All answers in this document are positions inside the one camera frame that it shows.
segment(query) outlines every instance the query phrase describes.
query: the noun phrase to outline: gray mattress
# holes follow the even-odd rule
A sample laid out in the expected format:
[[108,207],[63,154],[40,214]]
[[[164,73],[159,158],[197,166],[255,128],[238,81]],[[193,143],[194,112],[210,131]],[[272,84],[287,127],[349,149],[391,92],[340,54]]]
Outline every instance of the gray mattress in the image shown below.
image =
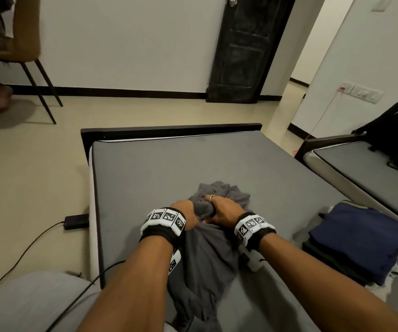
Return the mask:
[[398,171],[386,165],[388,156],[355,142],[314,152],[361,189],[398,214]]
[[[222,180],[249,192],[249,207],[290,241],[318,212],[345,199],[259,131],[95,142],[92,156],[105,267],[131,254],[150,210],[190,197],[202,182]],[[390,302],[398,310],[396,283]],[[168,296],[166,318],[174,316]],[[257,273],[240,272],[219,304],[218,318],[224,332],[318,330],[268,264]]]

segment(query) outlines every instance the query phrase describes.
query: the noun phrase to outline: black wooden door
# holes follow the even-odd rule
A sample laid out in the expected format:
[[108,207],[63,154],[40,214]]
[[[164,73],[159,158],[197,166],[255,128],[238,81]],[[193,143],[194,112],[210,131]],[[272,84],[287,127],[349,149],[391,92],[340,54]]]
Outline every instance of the black wooden door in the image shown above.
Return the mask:
[[227,0],[207,102],[255,103],[295,0]]

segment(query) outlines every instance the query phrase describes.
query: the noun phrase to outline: floor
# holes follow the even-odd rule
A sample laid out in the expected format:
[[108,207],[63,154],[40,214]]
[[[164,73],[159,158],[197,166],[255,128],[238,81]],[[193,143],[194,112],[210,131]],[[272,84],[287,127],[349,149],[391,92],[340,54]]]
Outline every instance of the floor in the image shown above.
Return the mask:
[[[204,100],[18,96],[0,115],[0,277],[45,229],[88,212],[88,166],[81,128],[260,122],[262,132],[292,154],[302,140],[286,129],[306,88],[289,83],[280,102],[208,104]],[[88,231],[57,226],[41,237],[6,278],[36,270],[88,276]]]

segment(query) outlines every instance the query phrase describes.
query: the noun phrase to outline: navy blue clothing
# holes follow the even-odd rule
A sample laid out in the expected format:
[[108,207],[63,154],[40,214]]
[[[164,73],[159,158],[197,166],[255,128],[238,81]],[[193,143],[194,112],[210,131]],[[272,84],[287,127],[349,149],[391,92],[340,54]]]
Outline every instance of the navy blue clothing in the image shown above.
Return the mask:
[[310,236],[369,271],[378,285],[384,284],[398,258],[398,221],[350,201],[334,206]]

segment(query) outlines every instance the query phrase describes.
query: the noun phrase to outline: chair leg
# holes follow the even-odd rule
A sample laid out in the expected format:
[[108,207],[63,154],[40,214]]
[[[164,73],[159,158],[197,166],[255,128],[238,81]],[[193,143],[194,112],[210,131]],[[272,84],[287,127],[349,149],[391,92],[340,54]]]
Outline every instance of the chair leg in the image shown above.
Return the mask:
[[48,87],[52,90],[53,95],[55,96],[56,100],[58,100],[58,103],[61,107],[63,107],[62,101],[60,101],[60,98],[56,92],[55,87],[53,86],[52,82],[50,81],[50,78],[47,76],[47,72],[45,72],[44,67],[42,66],[41,62],[39,59],[36,59],[34,61],[36,63],[37,68],[42,74],[42,77],[44,77],[45,81],[47,82]]
[[30,83],[31,83],[32,86],[34,87],[34,89],[35,89],[35,91],[36,91],[36,93],[37,93],[37,96],[39,97],[39,100],[42,102],[42,105],[45,107],[45,110],[47,111],[48,116],[50,116],[50,118],[52,119],[53,123],[56,124],[55,118],[53,117],[53,115],[52,115],[50,109],[48,108],[47,103],[46,103],[45,100],[44,100],[44,97],[42,96],[42,94],[41,94],[41,92],[39,91],[39,88],[37,87],[37,85],[36,85],[36,83],[35,83],[33,77],[31,76],[31,73],[30,73],[29,69],[27,68],[27,65],[25,65],[25,63],[19,63],[19,64],[20,64],[20,65],[22,66],[22,68],[24,69],[24,72],[25,72],[25,74],[27,75],[27,77],[29,78]]

